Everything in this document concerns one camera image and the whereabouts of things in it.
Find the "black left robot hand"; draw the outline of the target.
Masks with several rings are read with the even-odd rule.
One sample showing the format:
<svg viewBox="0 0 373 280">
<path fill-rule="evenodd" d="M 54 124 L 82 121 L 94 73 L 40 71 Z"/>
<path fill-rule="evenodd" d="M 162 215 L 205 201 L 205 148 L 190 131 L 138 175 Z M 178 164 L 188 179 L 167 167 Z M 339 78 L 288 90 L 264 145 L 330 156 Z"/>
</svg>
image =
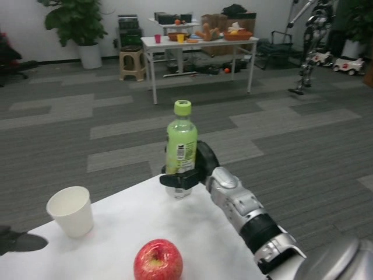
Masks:
<svg viewBox="0 0 373 280">
<path fill-rule="evenodd" d="M 37 251 L 45 248 L 48 241 L 28 232 L 16 232 L 10 226 L 1 225 L 0 255 L 9 252 Z"/>
</svg>

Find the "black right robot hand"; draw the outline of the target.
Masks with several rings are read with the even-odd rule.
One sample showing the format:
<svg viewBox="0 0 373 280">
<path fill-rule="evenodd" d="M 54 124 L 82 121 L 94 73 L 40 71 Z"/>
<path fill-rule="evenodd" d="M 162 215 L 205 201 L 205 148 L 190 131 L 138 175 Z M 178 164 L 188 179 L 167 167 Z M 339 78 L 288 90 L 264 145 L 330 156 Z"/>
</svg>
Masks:
<svg viewBox="0 0 373 280">
<path fill-rule="evenodd" d="M 195 168 L 183 173 L 165 174 L 166 167 L 162 168 L 163 174 L 159 181 L 162 185 L 171 188 L 181 188 L 190 190 L 199 183 L 205 183 L 206 179 L 212 174 L 220 163 L 211 147 L 201 140 L 197 141 Z"/>
</svg>

